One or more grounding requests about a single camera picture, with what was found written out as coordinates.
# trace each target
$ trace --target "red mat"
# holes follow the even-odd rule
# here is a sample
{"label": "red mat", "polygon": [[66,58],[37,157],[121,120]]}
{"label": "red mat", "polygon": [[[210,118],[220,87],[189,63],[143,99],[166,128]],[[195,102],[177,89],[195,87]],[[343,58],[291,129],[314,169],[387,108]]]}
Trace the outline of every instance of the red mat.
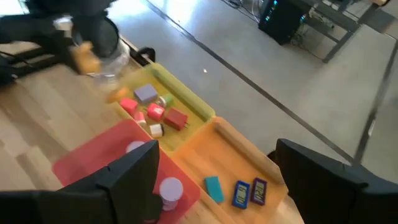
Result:
{"label": "red mat", "polygon": [[[58,160],[52,170],[62,185],[66,186],[84,178],[125,155],[127,145],[133,141],[147,142],[152,138],[133,120],[121,121],[106,132]],[[163,150],[160,150],[159,169],[154,193],[159,194],[159,185],[166,177],[176,177],[183,184],[184,192],[175,210],[162,212],[158,223],[176,223],[200,198],[200,188]]]}

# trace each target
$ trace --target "concrete floor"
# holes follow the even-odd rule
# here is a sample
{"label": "concrete floor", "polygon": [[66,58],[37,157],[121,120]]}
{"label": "concrete floor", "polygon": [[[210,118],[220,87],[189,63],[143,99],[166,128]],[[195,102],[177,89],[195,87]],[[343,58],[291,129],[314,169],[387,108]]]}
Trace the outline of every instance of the concrete floor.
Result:
{"label": "concrete floor", "polygon": [[[354,156],[394,39],[363,26],[329,64],[324,64],[301,49],[279,46],[256,23],[221,1],[150,1],[196,40]],[[178,27],[149,9],[145,0],[119,0],[110,16],[136,46],[155,48],[159,63],[264,153],[273,150],[278,138],[287,138],[346,162],[183,36]],[[313,49],[317,52],[330,47],[323,39],[317,41],[320,43]],[[366,159],[365,165],[377,175],[398,182],[398,166],[393,161],[380,157]]]}

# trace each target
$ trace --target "blue block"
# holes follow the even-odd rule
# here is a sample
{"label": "blue block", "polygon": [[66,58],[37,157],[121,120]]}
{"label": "blue block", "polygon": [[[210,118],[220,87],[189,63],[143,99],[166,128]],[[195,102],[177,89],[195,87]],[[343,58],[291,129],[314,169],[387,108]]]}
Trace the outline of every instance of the blue block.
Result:
{"label": "blue block", "polygon": [[221,203],[224,201],[223,191],[221,190],[220,182],[218,181],[218,177],[206,177],[205,184],[208,195],[216,202]]}
{"label": "blue block", "polygon": [[157,98],[157,92],[151,84],[147,84],[134,90],[134,96],[140,103],[148,104]]}
{"label": "blue block", "polygon": [[238,208],[246,209],[249,201],[250,184],[238,180],[235,186],[232,205]]}

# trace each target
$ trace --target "purple block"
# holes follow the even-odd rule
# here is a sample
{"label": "purple block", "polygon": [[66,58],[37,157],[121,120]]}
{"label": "purple block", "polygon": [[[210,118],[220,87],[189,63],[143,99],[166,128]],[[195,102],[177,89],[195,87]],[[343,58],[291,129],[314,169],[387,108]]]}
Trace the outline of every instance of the purple block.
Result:
{"label": "purple block", "polygon": [[260,178],[255,178],[251,189],[250,201],[259,205],[264,205],[266,203],[266,191],[267,182]]}
{"label": "purple block", "polygon": [[157,92],[151,84],[147,84],[134,90],[134,96],[140,103],[147,104],[157,98]]}

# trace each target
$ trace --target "wooden tabletop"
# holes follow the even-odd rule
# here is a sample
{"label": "wooden tabletop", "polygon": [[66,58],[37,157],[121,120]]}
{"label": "wooden tabletop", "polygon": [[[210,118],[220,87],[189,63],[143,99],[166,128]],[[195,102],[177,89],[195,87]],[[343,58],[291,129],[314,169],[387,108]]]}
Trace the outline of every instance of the wooden tabletop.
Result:
{"label": "wooden tabletop", "polygon": [[[22,45],[0,45],[15,52]],[[140,66],[133,61],[128,70]],[[0,190],[62,187],[52,164],[74,148],[117,124],[122,118],[103,101],[92,78],[57,65],[0,88]],[[233,223],[217,217],[202,197],[180,223]],[[288,197],[273,223],[303,223]]]}

